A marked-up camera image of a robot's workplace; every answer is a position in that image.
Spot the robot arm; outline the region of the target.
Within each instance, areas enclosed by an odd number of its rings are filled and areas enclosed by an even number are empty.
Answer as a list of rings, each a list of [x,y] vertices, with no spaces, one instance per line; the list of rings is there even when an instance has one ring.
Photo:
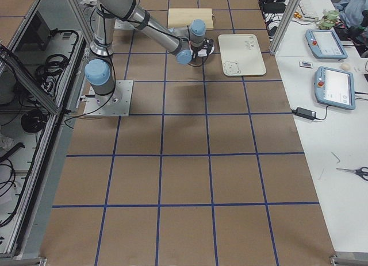
[[[131,24],[156,41],[168,53],[174,55],[180,64],[189,64],[200,52],[209,56],[213,50],[213,40],[206,38],[206,25],[196,19],[191,24],[167,29],[150,13],[143,9],[136,0],[97,0],[97,24],[90,50],[98,57],[113,54],[112,41],[116,19]]]
[[[100,106],[112,99],[115,82],[110,65],[106,61],[90,60],[85,66],[85,77],[92,86],[95,99]]]

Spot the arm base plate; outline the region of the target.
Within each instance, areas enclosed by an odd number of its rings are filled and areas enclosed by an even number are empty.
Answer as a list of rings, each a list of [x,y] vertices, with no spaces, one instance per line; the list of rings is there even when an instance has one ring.
[[[135,27],[127,21],[122,21],[116,18],[114,29],[115,30],[134,30]]]
[[[92,97],[86,99],[83,113],[86,117],[128,117],[132,91],[132,80],[117,80],[112,97],[95,95],[94,89],[90,86],[89,95]]]

